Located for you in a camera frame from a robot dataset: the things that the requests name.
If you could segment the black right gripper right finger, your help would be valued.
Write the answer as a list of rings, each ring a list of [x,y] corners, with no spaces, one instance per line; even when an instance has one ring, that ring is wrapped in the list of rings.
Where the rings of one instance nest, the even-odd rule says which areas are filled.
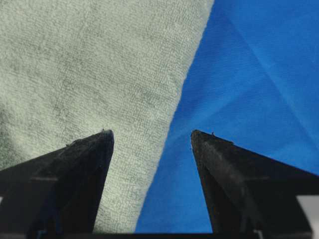
[[[317,175],[199,130],[190,136],[216,237],[316,237]]]

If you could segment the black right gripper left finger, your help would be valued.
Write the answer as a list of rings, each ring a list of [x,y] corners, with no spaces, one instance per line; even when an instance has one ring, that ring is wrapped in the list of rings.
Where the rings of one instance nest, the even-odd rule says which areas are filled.
[[[1,236],[92,236],[113,150],[103,130],[2,170]]]

